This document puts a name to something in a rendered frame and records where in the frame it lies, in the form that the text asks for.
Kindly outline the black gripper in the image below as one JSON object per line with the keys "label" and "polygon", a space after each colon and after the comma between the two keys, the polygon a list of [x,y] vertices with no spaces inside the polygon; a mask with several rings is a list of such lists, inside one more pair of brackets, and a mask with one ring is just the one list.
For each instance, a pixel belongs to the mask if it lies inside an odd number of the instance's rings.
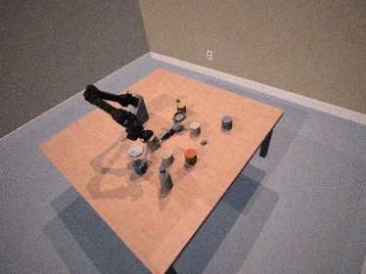
{"label": "black gripper", "polygon": [[[128,133],[130,126],[128,126],[125,131]],[[139,139],[144,139],[145,142],[147,142],[152,136],[154,135],[154,132],[152,130],[143,130],[138,136]]]}

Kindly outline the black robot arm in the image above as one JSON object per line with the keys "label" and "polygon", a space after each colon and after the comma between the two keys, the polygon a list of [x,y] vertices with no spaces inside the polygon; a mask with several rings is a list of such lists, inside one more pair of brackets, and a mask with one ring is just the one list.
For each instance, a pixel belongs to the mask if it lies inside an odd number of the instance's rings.
{"label": "black robot arm", "polygon": [[[136,117],[135,114],[132,112],[128,112],[126,110],[117,109],[112,105],[108,104],[104,100],[117,102],[122,107],[128,107],[128,105],[132,105],[135,108],[138,105],[139,99],[132,94],[112,94],[104,91],[98,90],[96,86],[93,84],[89,84],[83,94],[85,96],[86,101],[89,101],[90,104],[95,105],[96,107],[100,108],[104,112],[111,115],[112,119],[120,124],[121,126],[127,128],[129,127],[129,131],[127,133],[126,138],[132,141],[138,139],[138,135],[143,131],[143,126]],[[103,100],[102,100],[103,99]],[[125,121],[127,122],[125,123]],[[125,123],[125,124],[124,124]]]}

